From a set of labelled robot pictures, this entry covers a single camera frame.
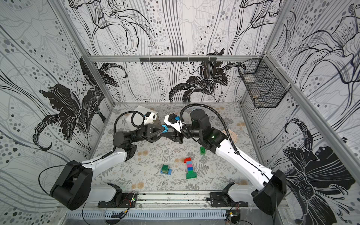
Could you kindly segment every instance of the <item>metal basket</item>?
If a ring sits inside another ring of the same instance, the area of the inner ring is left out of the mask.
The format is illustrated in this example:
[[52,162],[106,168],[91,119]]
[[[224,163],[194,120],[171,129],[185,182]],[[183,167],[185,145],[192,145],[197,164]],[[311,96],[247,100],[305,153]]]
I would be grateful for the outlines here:
[[246,69],[238,67],[238,72],[255,108],[276,108],[287,92],[284,86],[263,60],[248,60],[244,65]]

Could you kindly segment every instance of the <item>floral tablecloth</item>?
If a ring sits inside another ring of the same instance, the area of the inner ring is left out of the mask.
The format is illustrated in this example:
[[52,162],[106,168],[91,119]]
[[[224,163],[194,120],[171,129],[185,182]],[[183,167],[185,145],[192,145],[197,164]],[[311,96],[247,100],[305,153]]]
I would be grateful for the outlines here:
[[[237,103],[206,103],[216,109],[225,120],[228,128],[237,135],[236,145],[252,158],[257,160],[248,131],[245,127],[240,106]],[[94,156],[99,156],[112,149],[113,126],[115,119],[123,112],[134,110],[138,105],[158,112],[160,121],[166,115],[180,114],[185,104],[179,103],[136,103],[117,104],[111,114],[107,127],[100,140]],[[190,112],[196,108],[187,109],[184,120],[190,123]],[[211,111],[204,109],[209,115],[211,125],[223,130],[220,120]],[[117,131],[129,131],[125,121],[127,116],[122,117],[117,124]],[[221,157],[206,151],[200,155],[200,145],[192,139],[184,138],[183,144],[172,142],[167,138],[161,138],[157,142],[146,141],[135,143],[138,148],[134,157],[130,160],[117,164],[101,173],[93,181],[94,184],[114,183],[125,191],[128,190],[222,190],[229,182],[238,184],[250,184],[249,180],[230,163]],[[186,179],[187,167],[184,159],[191,157],[196,179]],[[161,174],[162,165],[169,165],[171,175]]]

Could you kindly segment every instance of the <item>beige round pad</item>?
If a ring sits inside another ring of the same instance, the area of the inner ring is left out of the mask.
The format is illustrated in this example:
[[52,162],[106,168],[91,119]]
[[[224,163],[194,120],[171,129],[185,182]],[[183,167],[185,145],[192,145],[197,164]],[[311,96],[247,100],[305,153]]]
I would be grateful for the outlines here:
[[229,130],[230,133],[230,137],[231,139],[234,141],[234,143],[236,143],[238,141],[238,135],[235,134],[235,132],[233,132],[232,130]]

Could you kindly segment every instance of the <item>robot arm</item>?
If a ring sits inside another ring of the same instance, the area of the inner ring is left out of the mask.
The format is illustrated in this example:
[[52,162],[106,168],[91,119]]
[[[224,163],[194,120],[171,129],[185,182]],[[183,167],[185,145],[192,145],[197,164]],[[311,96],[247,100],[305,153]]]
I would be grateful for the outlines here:
[[[280,170],[274,172],[261,165],[238,147],[233,149],[228,137],[211,127],[209,117],[204,110],[195,109],[190,113],[190,117],[192,121],[190,125],[181,122],[180,117],[175,114],[167,115],[164,122],[184,136],[199,138],[197,142],[205,149],[227,160],[243,173],[256,188],[251,193],[254,203],[263,212],[273,215],[286,194],[285,174]],[[238,192],[240,189],[240,185],[229,184],[226,187],[226,194],[234,202],[241,201]]]
[[[167,132],[167,126],[151,124],[156,118],[151,114],[146,115],[146,121],[144,121],[146,124],[142,124],[138,129],[129,132],[119,131],[114,134],[112,151],[80,163],[69,162],[51,189],[50,195],[70,210],[75,210],[87,202],[99,201],[105,202],[103,205],[107,208],[118,207],[122,199],[122,190],[114,184],[109,184],[107,187],[91,185],[93,177],[116,164],[131,159],[137,148],[132,144],[133,142],[146,140],[153,143],[161,137],[166,137],[182,144],[185,136],[199,138],[197,142],[205,149],[229,161],[246,175],[256,188],[251,196],[247,193],[249,198],[252,198],[262,211],[273,215],[286,194],[286,176],[280,170],[273,172],[261,165],[239,148],[233,149],[227,135],[211,127],[209,117],[204,110],[195,109],[190,116],[192,124],[180,122],[180,118],[175,114],[167,115],[164,122],[174,129],[173,132]],[[230,198],[233,202],[241,201],[239,190],[241,190],[239,185],[230,183],[224,190],[226,191],[224,201],[227,201],[226,198]]]

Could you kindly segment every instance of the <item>patterned wall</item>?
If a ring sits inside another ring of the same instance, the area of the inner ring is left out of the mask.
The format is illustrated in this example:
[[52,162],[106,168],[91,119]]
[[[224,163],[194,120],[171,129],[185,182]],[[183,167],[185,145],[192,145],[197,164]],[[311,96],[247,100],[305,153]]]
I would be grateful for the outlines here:
[[[63,1],[91,55],[262,55],[283,3]],[[240,65],[116,62],[104,67],[103,78],[115,102],[233,102],[245,91],[236,68]]]
[[244,110],[265,165],[286,174],[296,224],[360,224],[360,186],[290,94],[273,109],[254,108],[247,94]]
[[[270,54],[359,153],[359,1],[296,0]],[[245,103],[266,164],[287,175],[298,224],[360,224],[360,188],[287,94],[276,109]]]
[[47,224],[59,203],[39,173],[86,159],[110,105],[46,0],[2,0],[0,14],[0,222]]
[[296,0],[271,49],[359,159],[360,2]]
[[91,55],[261,55],[283,0],[64,0]]
[[239,102],[246,88],[237,66],[243,64],[97,63],[115,102]]

